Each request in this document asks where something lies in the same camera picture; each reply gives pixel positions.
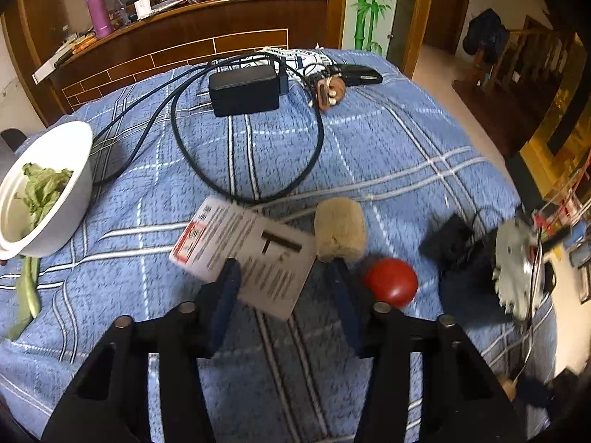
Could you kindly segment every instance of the plastic bowl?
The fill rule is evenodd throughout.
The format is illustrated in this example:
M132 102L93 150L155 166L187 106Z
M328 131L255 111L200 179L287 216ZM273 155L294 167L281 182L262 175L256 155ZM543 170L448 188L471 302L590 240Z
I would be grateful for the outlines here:
M80 224L92 192L88 161L92 130L83 121L61 124L40 136L8 171L0 185L0 259L17 254L44 257L55 253L72 237ZM73 171L66 188L51 211L31 233L23 237L31 216L22 199L28 178L23 166Z

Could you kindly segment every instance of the bowl rim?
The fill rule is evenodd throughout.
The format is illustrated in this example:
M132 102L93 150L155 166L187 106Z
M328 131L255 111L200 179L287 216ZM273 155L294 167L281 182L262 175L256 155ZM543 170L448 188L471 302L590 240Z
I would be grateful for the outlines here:
M48 225L48 223L51 221L51 219L55 216L55 213L57 213L57 211L61 208L64 201L66 201L66 198L72 192L74 185L79 180L82 172L84 171L84 168L88 164L88 161L90 158L90 150L92 148L92 128L90 127L90 125L88 123L86 123L85 121L67 121L61 125L51 128L49 131L42 134L39 138L37 138L37 140L35 140L33 143L31 143L30 146L25 151L23 151L23 154L17 159L17 161L13 164L13 166L11 166L11 169L8 171L8 173L6 174L6 177L4 178L2 183L0 184L0 217L2 214L2 209L6 205L7 199L12 195L12 192L10 191L10 189L11 189L12 185L14 184L14 181L23 174L23 161L28 160L27 154L31 151L31 149L34 148L35 144L38 141L41 141L43 138L46 138L48 134L50 134L52 131L57 130L58 128L61 128L60 131L64 131L63 127L65 127L65 126L76 128L77 131L79 131L81 133L82 138L81 138L81 141L79 144L81 146L84 145L84 148L82 149L81 154L85 155L85 157L84 157L83 161L81 159L80 166L78 168L76 168L74 170L74 172L72 173L72 177L68 181L66 187L64 188L64 191L61 193L57 202L55 202L55 205L53 205L53 208L51 208L49 213L47 215L45 215L43 220L41 220L41 222L35 227L35 229L33 229L33 231L31 233L29 233L24 238L21 238L20 240L8 241L4 237L4 235L2 234L2 225L0 223L0 248L2 250L5 250L6 253L18 254L24 248L29 246L29 244L31 244L31 242L37 236L39 236L39 234L43 231L43 229L45 229L45 227Z

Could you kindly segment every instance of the beige floor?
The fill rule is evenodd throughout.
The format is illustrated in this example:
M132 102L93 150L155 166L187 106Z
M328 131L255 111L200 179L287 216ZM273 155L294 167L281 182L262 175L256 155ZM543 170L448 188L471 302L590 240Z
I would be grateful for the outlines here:
M473 145L511 182L505 162L491 139L451 87L461 78L467 63L444 51L423 46L413 75L413 81L427 90L464 128ZM578 300L580 280L562 252L562 259L552 256L557 285L553 293L558 321L556 371L569 367L581 371L589 357L591 341L591 302L581 305Z

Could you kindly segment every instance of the blue fabric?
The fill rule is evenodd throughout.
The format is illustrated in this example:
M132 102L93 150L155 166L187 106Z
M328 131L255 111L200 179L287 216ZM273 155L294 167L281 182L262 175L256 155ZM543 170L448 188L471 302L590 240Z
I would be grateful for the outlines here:
M281 201L262 205L268 217L312 231L314 207L331 195L361 202L369 251L409 262L420 288L406 313L435 319L441 313L437 269L419 243L454 212L470 221L493 206L506 217L518 203L501 174L472 147L461 127L433 99L384 59L358 51L324 51L336 61L371 66L383 83L349 88L324 115L326 133L318 164ZM85 105L56 124L87 121L96 133L136 99L166 82L178 68ZM215 118L202 105L207 78L179 100L179 127L186 146L207 173L243 195L265 195L286 186L305 165L316 123L299 84L290 83L279 111ZM137 131L176 84L140 104L108 134L112 146L93 150L99 179L126 160ZM43 258L42 310L18 341L0 343L0 393L15 417L41 435L53 408L85 357L122 314L155 318L191 298L201 282L168 261L168 253L197 207L212 191L184 161L170 126L170 108L158 118L131 167L97 188L92 206L72 240ZM478 234L498 222L482 212ZM21 261L0 276L0 334L16 314L14 284ZM371 360L353 356L345 343L322 264L311 275L289 322L268 318L237 303L221 350L200 360L200 377L219 442L319 442L352 439L361 414ZM537 334L528 372L551 376L556 322L551 299L536 317ZM521 340L512 325L469 336L496 372L516 365L509 355ZM163 441L158 406L158 359L150 358L152 438ZM413 358L407 441L417 438L420 359ZM543 426L530 415L530 432Z

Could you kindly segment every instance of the instruction card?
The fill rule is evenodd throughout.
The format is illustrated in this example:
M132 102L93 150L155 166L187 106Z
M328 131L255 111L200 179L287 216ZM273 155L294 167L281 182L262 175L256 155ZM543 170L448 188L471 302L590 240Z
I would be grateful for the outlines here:
M288 319L315 256L313 235L209 196L182 232L170 260L204 282L213 282L226 258L235 258L242 269L238 298Z

